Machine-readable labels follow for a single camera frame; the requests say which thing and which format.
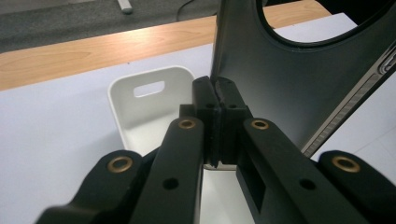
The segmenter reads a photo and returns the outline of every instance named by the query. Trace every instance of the wooden strip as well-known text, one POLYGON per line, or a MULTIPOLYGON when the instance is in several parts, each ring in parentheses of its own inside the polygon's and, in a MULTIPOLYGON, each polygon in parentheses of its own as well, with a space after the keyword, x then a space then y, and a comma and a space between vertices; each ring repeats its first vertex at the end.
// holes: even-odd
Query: wooden strip
MULTIPOLYGON (((316 1, 265 9, 274 27, 330 15, 316 1)), ((0 91, 210 44, 215 17, 0 54, 0 91)))

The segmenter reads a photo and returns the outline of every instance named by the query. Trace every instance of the handle cutout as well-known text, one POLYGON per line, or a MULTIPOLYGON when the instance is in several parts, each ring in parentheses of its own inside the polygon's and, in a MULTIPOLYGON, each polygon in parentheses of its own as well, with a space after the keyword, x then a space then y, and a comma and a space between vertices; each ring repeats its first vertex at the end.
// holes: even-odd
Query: handle cutout
POLYGON ((139 86, 134 88, 134 97, 145 97, 158 92, 162 92, 165 89, 165 82, 153 82, 147 85, 139 86))

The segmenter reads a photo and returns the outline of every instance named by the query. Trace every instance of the black cable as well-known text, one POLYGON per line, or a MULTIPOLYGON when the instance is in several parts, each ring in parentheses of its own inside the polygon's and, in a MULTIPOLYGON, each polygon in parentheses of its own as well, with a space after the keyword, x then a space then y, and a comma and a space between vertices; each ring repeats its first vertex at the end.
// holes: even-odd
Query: black cable
POLYGON ((185 7, 186 5, 190 4, 190 3, 193 2, 193 1, 194 1, 194 0, 190 0, 190 1, 186 2, 185 4, 183 4, 183 5, 177 10, 176 21, 179 21, 178 15, 180 14, 181 9, 183 9, 183 7, 185 7))

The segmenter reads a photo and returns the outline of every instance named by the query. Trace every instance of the wooden edge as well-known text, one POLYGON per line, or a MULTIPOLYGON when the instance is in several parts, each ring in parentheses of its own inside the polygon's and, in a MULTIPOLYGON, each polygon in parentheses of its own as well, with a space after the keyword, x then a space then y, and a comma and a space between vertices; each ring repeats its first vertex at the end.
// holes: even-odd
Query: wooden edge
MULTIPOLYGON (((279 28, 331 14, 316 1, 264 9, 279 28)), ((213 43, 216 18, 206 17, 139 30, 0 54, 0 91, 213 43)))

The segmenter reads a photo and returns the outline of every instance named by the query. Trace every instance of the white container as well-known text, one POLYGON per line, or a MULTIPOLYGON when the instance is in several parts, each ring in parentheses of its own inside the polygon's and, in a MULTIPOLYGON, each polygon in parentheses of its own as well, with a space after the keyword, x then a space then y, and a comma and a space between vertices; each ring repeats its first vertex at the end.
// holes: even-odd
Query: white container
POLYGON ((168 67, 121 77, 108 89, 108 99, 125 149, 142 156, 159 147, 179 106, 191 104, 192 73, 168 67))

